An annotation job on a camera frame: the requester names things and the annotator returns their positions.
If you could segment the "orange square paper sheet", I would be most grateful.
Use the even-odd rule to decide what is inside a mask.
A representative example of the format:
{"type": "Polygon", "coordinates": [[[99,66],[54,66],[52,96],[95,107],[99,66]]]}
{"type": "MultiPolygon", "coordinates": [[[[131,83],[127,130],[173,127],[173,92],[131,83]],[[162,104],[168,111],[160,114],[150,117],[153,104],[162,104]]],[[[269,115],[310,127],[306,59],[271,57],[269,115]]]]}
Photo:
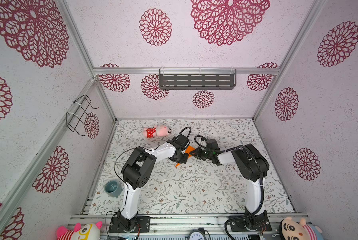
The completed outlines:
{"type": "Polygon", "coordinates": [[[191,152],[195,151],[195,148],[192,146],[187,147],[185,150],[185,153],[188,154],[188,159],[191,157],[191,152]]]}

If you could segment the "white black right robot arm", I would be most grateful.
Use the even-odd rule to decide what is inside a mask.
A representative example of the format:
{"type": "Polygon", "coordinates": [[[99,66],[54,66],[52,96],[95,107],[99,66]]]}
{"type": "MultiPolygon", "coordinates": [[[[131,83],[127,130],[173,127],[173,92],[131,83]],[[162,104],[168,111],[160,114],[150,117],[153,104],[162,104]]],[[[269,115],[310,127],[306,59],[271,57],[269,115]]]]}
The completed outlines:
{"type": "Polygon", "coordinates": [[[246,214],[259,216],[264,213],[263,183],[269,163],[254,145],[237,146],[223,151],[198,147],[189,154],[200,160],[211,160],[218,166],[235,163],[246,182],[246,214]]]}

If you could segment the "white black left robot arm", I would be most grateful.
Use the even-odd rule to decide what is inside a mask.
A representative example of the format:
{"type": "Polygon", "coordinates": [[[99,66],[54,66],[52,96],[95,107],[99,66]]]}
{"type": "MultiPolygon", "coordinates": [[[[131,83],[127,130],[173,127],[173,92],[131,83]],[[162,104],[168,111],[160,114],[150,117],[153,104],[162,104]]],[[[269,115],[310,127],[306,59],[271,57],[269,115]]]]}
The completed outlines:
{"type": "Polygon", "coordinates": [[[185,151],[188,147],[189,143],[180,145],[168,141],[154,150],[147,150],[143,147],[133,150],[122,168],[125,196],[121,215],[125,219],[130,220],[137,215],[141,190],[149,181],[155,164],[167,159],[185,164],[188,159],[185,151]]]}

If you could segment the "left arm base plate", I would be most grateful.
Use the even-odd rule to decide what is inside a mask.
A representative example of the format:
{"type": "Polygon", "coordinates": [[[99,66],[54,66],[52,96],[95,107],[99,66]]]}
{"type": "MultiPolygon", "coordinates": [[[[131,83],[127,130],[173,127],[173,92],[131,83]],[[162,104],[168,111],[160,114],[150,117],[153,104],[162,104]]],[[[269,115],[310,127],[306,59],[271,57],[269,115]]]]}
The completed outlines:
{"type": "Polygon", "coordinates": [[[150,225],[151,217],[136,216],[128,220],[122,215],[113,216],[109,233],[148,233],[150,225]]]}

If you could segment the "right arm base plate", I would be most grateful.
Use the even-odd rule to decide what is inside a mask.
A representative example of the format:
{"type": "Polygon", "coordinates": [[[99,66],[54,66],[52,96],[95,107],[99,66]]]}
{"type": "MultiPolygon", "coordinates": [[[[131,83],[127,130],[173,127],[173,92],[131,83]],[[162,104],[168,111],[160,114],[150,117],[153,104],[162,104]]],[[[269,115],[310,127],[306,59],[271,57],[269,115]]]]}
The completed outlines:
{"type": "Polygon", "coordinates": [[[242,219],[243,216],[230,216],[231,229],[233,232],[270,232],[272,227],[267,216],[267,212],[264,211],[260,215],[242,219]]]}

